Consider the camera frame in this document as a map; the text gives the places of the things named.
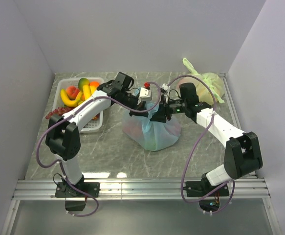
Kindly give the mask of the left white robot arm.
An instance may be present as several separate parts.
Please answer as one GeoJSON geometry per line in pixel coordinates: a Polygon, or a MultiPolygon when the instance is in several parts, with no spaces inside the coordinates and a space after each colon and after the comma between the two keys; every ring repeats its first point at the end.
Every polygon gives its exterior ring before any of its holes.
{"type": "Polygon", "coordinates": [[[53,115],[50,118],[50,131],[46,135],[45,144],[57,158],[63,173],[63,185],[72,196],[78,197],[83,192],[88,192],[77,160],[81,148],[81,129],[114,103],[133,110],[142,110],[138,106],[138,95],[129,93],[133,84],[132,77],[119,72],[114,79],[99,85],[79,106],[62,116],[53,115]]]}

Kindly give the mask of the blue printed plastic bag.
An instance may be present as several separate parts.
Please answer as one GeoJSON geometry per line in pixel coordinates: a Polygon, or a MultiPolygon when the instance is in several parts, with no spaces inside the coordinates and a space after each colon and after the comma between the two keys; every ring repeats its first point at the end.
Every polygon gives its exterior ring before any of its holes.
{"type": "Polygon", "coordinates": [[[151,121],[158,108],[157,105],[148,111],[146,117],[130,116],[129,110],[125,110],[122,116],[123,133],[148,151],[159,151],[172,146],[181,136],[181,125],[175,117],[165,123],[151,121]]]}

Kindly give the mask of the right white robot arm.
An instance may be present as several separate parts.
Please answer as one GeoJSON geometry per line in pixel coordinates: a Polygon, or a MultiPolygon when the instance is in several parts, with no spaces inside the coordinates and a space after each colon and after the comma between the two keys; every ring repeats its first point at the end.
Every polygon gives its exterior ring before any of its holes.
{"type": "Polygon", "coordinates": [[[158,111],[151,121],[167,122],[173,114],[185,114],[225,147],[222,165],[204,173],[199,182],[182,182],[182,189],[187,192],[187,196],[214,196],[229,181],[262,168],[259,139],[254,132],[247,133],[236,128],[218,115],[210,104],[200,102],[193,83],[181,84],[179,91],[179,99],[171,99],[169,86],[163,84],[158,111]]]}

